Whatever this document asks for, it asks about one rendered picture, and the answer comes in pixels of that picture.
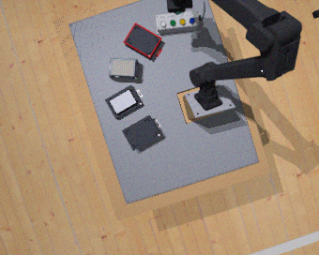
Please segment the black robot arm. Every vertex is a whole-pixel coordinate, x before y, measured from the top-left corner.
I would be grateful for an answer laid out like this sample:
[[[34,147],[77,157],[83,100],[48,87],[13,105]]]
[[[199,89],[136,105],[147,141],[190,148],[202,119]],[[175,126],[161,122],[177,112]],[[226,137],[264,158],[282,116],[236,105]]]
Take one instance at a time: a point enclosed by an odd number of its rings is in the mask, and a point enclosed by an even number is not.
[[[222,105],[215,81],[258,77],[274,81],[294,70],[302,31],[295,17],[258,0],[211,1],[247,29],[246,40],[261,55],[222,64],[208,62],[191,70],[190,81],[200,87],[194,98],[205,111]]]

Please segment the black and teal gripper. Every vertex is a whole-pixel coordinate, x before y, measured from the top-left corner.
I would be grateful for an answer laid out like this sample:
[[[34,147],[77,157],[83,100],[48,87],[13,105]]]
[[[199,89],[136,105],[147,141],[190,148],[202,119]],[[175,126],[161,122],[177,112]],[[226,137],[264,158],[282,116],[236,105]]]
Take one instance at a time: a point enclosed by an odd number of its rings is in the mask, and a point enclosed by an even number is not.
[[[192,0],[167,0],[167,10],[169,13],[173,12],[176,15],[179,15],[184,13],[186,8],[192,8]]]

